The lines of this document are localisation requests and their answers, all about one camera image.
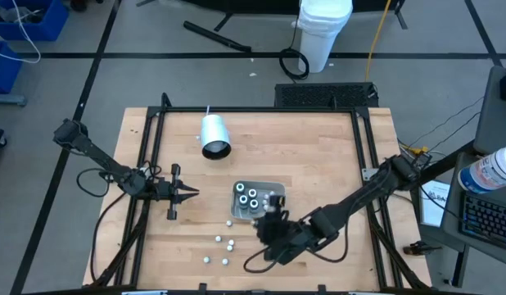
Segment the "blue bin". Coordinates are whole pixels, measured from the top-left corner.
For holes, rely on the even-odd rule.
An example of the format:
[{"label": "blue bin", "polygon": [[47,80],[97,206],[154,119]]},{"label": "blue bin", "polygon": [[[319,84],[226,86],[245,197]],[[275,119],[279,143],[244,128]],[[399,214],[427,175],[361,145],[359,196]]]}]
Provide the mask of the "blue bin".
[{"label": "blue bin", "polygon": [[[23,24],[25,32],[33,41],[55,41],[69,15],[61,0],[16,0],[16,5],[28,7],[31,11],[44,11],[43,19],[38,24]],[[15,8],[12,0],[0,0],[0,6]],[[0,22],[0,36],[5,40],[25,40],[17,23]]]},{"label": "blue bin", "polygon": [[[7,57],[19,58],[4,41],[0,41],[0,53]],[[0,93],[11,92],[21,66],[22,61],[0,57]]]}]

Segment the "gray floor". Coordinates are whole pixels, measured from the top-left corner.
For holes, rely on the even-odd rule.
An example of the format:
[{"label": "gray floor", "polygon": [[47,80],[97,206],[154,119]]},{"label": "gray floor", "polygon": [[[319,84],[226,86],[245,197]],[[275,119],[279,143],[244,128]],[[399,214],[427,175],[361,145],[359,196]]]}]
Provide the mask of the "gray floor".
[{"label": "gray floor", "polygon": [[[43,52],[95,52],[113,0],[70,13],[55,43],[37,43]],[[506,53],[506,0],[474,0],[497,52]],[[409,29],[389,15],[376,52],[487,53],[464,0],[408,0],[403,9]],[[135,7],[123,1],[106,52],[231,52],[182,27],[184,20],[212,28],[223,13],[184,3],[154,2]],[[367,52],[380,13],[351,17],[334,52]],[[251,44],[257,52],[277,52],[291,42],[292,17],[234,16],[221,34]],[[11,42],[32,52],[24,42]],[[59,157],[52,131],[72,117],[91,59],[43,59],[23,65],[13,93],[24,94],[26,107],[0,106],[0,128],[9,145],[0,156],[0,294],[9,293]],[[295,61],[288,61],[294,66]],[[302,83],[357,82],[364,79],[364,59],[331,59],[332,66]],[[491,60],[376,59],[371,80],[380,104],[393,113],[399,138],[410,143],[461,108],[481,97]],[[274,85],[291,83],[277,59],[104,59],[100,63],[82,121],[90,136],[108,152],[126,107],[156,105],[167,92],[175,106],[272,106]],[[480,104],[419,141],[432,147],[465,122]],[[449,153],[473,138],[477,121],[437,149]],[[24,292],[77,288],[81,285],[100,201],[81,193],[75,176],[92,162],[71,157],[29,273]],[[91,185],[99,185],[91,180]],[[445,248],[428,257],[433,285],[451,290],[442,280],[453,273],[456,252]],[[473,251],[462,289],[505,294],[506,265]]]}]

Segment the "keyboard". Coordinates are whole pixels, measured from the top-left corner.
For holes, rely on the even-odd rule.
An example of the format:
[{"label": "keyboard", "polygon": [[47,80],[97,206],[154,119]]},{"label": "keyboard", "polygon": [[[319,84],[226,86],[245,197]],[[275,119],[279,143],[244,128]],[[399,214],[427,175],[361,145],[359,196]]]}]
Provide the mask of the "keyboard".
[{"label": "keyboard", "polygon": [[492,237],[506,244],[506,206],[502,206],[494,200],[484,201],[477,195],[465,192],[462,197],[460,213],[462,219],[474,226],[470,227],[460,222],[459,231],[461,233],[488,243],[492,243],[489,239]]}]

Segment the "paper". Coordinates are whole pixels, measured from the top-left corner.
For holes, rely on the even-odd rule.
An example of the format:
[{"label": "paper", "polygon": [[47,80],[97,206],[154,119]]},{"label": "paper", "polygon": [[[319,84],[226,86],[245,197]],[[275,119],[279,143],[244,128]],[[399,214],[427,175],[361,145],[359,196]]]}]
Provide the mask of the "paper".
[{"label": "paper", "polygon": [[[450,193],[450,185],[443,184],[438,181],[430,181],[422,186],[426,193],[429,193],[430,197],[442,207],[446,207],[446,200]],[[442,222],[442,216],[444,211],[438,207],[432,200],[430,200],[426,194],[421,190],[421,204],[422,204],[422,215],[421,224],[440,227]]]}]

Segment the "wooden table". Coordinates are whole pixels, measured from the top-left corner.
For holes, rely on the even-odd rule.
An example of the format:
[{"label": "wooden table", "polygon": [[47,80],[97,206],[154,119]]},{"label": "wooden table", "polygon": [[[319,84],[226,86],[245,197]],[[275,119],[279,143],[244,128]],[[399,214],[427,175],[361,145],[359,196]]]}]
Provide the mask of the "wooden table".
[{"label": "wooden table", "polygon": [[[145,108],[126,109],[120,129],[115,159],[135,166],[138,158]],[[379,161],[399,153],[389,109],[371,109],[371,122]],[[341,113],[222,113],[230,132],[232,153],[220,161],[206,160],[197,140],[203,113],[167,113],[158,165],[169,172],[172,163],[182,167],[184,183],[199,188],[199,196],[178,206],[178,219],[169,221],[168,202],[153,202],[142,255],[139,288],[197,289],[207,283],[210,290],[316,290],[326,284],[328,290],[378,290],[375,262],[366,211],[350,219],[349,254],[339,264],[330,264],[303,253],[292,263],[276,265],[262,275],[247,274],[244,260],[263,246],[247,221],[234,220],[230,201],[233,183],[238,180],[274,181],[286,186],[290,219],[296,220],[314,208],[339,202],[362,185],[349,114]],[[359,120],[365,142],[364,125]],[[147,159],[151,157],[151,146]],[[369,163],[367,145],[365,158]],[[113,185],[104,197],[102,210],[118,195]],[[120,247],[129,197],[114,206],[105,216],[97,238],[96,273],[109,264]],[[417,221],[411,203],[391,197],[388,202],[395,244],[403,246],[418,241]],[[217,243],[215,236],[223,237]],[[344,250],[343,233],[337,241],[321,251],[331,258]],[[228,240],[235,249],[228,252]],[[388,285],[393,284],[386,250],[382,248]],[[210,264],[203,258],[211,257]],[[411,269],[431,285],[426,259],[403,255]],[[228,258],[229,265],[222,265]],[[128,261],[133,260],[133,253]],[[251,268],[263,268],[258,259]],[[124,281],[129,281],[131,267],[126,267]],[[86,271],[84,283],[90,283]]]}]

